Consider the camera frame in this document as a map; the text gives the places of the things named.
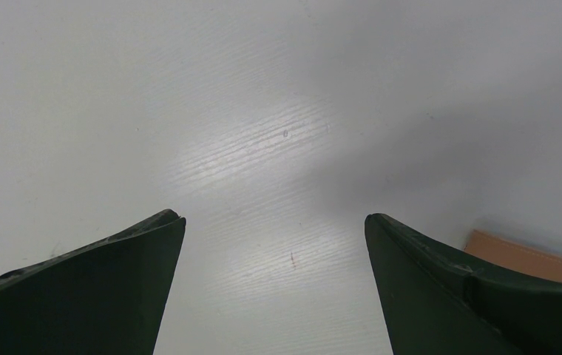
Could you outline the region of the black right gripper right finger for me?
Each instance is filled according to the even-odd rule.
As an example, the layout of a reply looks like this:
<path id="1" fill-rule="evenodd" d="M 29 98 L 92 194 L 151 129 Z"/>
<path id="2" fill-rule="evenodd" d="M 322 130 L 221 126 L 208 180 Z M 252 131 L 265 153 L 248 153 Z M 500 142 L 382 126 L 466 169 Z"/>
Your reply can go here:
<path id="1" fill-rule="evenodd" d="M 395 354 L 562 354 L 562 283 L 441 243 L 386 214 L 365 239 Z"/>

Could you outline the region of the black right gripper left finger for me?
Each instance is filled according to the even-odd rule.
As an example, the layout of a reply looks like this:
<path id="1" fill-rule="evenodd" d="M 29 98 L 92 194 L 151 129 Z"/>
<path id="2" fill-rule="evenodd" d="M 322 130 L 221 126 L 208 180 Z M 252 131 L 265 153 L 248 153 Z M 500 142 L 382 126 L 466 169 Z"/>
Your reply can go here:
<path id="1" fill-rule="evenodd" d="M 0 354 L 152 354 L 186 219 L 166 209 L 0 276 Z"/>

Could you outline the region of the tan leather card holder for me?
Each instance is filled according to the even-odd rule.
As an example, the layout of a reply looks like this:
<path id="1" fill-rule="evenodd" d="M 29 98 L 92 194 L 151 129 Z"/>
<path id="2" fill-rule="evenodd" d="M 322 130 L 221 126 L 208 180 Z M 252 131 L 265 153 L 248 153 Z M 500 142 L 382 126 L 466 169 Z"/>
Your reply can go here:
<path id="1" fill-rule="evenodd" d="M 496 237 L 485 231 L 473 230 L 464 251 L 512 271 L 562 283 L 562 257 Z"/>

